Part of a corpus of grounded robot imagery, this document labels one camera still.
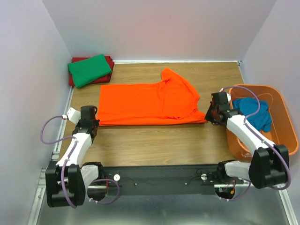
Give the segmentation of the orange t shirt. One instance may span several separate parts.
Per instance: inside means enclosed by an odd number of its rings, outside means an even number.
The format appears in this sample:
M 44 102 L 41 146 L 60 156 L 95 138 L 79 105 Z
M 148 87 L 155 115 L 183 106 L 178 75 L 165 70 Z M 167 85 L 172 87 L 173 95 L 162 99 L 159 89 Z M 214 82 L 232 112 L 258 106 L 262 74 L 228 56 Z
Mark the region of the orange t shirt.
M 101 86 L 97 119 L 100 126 L 201 124 L 199 99 L 190 82 L 165 68 L 157 83 Z

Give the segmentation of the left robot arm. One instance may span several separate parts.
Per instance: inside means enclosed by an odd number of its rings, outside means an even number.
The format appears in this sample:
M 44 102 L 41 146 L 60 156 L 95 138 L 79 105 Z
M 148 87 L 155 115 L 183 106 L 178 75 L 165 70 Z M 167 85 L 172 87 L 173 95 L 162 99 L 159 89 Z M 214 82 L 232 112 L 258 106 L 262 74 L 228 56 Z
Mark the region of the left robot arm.
M 99 185 L 104 174 L 100 162 L 82 164 L 83 158 L 97 136 L 99 120 L 95 106 L 69 108 L 60 118 L 75 124 L 68 137 L 69 147 L 59 161 L 51 161 L 45 172 L 46 198 L 49 207 L 83 205 L 90 183 Z

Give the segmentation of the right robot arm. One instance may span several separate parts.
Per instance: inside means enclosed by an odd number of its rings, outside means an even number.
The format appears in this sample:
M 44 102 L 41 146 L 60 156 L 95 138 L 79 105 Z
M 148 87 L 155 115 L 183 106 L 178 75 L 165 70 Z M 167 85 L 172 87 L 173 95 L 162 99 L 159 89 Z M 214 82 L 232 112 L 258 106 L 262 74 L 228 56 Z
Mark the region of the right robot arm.
M 215 125 L 222 125 L 238 137 L 252 156 L 250 163 L 224 161 L 218 164 L 216 179 L 225 184 L 232 178 L 242 178 L 255 188 L 284 190 L 291 184 L 288 149 L 262 135 L 238 109 L 232 109 L 224 91 L 212 93 L 205 116 Z

